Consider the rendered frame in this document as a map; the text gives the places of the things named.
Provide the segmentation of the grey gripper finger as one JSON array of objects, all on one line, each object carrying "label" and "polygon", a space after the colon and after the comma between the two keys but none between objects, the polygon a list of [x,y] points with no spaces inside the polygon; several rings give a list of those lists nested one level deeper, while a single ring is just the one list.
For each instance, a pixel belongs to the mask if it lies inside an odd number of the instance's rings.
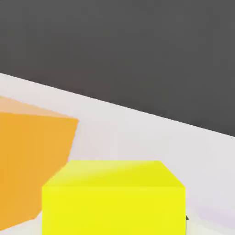
[{"label": "grey gripper finger", "polygon": [[202,235],[203,228],[198,218],[186,216],[185,220],[186,232],[185,235]]}]

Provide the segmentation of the large orange box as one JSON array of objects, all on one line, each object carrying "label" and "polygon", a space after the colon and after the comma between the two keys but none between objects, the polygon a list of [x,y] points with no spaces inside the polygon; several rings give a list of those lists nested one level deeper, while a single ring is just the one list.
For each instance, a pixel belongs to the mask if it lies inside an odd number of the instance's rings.
[{"label": "large orange box", "polygon": [[0,231],[34,219],[68,161],[76,118],[0,96]]}]

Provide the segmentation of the small yellow cube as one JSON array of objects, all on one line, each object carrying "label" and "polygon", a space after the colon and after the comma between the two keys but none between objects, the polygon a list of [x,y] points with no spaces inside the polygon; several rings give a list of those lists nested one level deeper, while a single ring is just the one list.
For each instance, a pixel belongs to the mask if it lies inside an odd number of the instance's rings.
[{"label": "small yellow cube", "polygon": [[42,188],[42,235],[186,235],[185,205],[160,161],[71,160]]}]

